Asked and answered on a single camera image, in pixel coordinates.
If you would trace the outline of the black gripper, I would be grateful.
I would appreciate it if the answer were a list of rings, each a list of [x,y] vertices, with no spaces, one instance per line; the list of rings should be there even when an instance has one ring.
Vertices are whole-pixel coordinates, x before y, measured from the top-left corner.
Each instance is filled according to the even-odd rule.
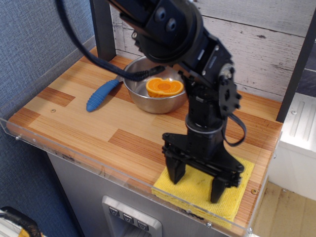
[[[163,153],[169,178],[177,184],[185,175],[186,164],[214,177],[212,181],[212,203],[217,203],[226,188],[237,187],[244,166],[224,147],[225,126],[217,129],[194,130],[188,133],[165,133]]]

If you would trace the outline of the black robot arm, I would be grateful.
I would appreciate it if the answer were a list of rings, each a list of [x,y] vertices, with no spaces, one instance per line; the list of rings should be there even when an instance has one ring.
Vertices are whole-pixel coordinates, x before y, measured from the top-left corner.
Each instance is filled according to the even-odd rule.
[[[229,119],[241,95],[234,83],[228,50],[203,25],[199,10],[188,0],[113,0],[123,21],[134,29],[134,40],[151,61],[172,66],[184,80],[189,99],[187,134],[165,133],[163,153],[169,177],[178,183],[186,165],[213,177],[210,200],[237,187],[244,167],[225,149]]]

